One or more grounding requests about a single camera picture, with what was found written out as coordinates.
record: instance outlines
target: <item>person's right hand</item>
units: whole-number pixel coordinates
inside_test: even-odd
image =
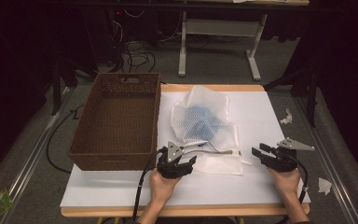
[[[291,172],[280,173],[268,167],[267,169],[274,176],[275,188],[281,195],[291,223],[309,221],[297,198],[298,183],[301,177],[300,172],[295,169]]]
[[[275,188],[281,195],[288,193],[297,195],[298,183],[301,177],[297,169],[287,173],[280,173],[268,167],[267,169],[274,176]]]

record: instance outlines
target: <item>forearm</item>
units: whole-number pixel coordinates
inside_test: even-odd
[[[297,223],[301,221],[309,221],[307,214],[301,206],[300,201],[297,198],[297,194],[294,192],[282,193],[284,206],[287,210],[287,215],[291,223]]]
[[[141,224],[154,224],[164,204],[164,202],[150,201],[139,217],[138,222]]]

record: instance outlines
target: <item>paper scrap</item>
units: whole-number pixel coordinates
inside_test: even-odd
[[[292,113],[290,112],[289,108],[286,108],[286,114],[287,114],[286,118],[281,119],[281,124],[292,123],[293,116],[292,116]]]
[[[332,184],[323,178],[319,177],[319,193],[324,193],[324,195],[327,195],[330,192]]]
[[[252,163],[250,161],[245,161],[245,160],[242,160],[242,163],[245,164],[245,165],[252,165]]]

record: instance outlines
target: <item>dark background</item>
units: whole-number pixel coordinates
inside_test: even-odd
[[[262,38],[278,36],[285,41],[302,36],[286,75],[312,64],[331,114],[358,161],[358,2],[311,1],[311,5],[342,10],[297,20],[291,15],[270,14]],[[44,93],[51,84],[58,54],[88,69],[115,60],[115,54],[106,51],[114,46],[106,15],[98,10],[41,10],[33,1],[0,0],[0,161],[46,102]],[[44,22],[46,18],[51,19],[49,24]],[[131,35],[151,44],[156,43],[157,30],[171,34],[177,24],[175,16],[163,12],[148,13],[143,21],[117,19]]]

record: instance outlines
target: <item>person's left hand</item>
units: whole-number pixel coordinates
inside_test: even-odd
[[[182,177],[176,179],[164,178],[158,172],[157,168],[155,168],[153,173],[149,176],[150,191],[152,194],[151,201],[165,204],[172,197],[173,190],[181,178]]]

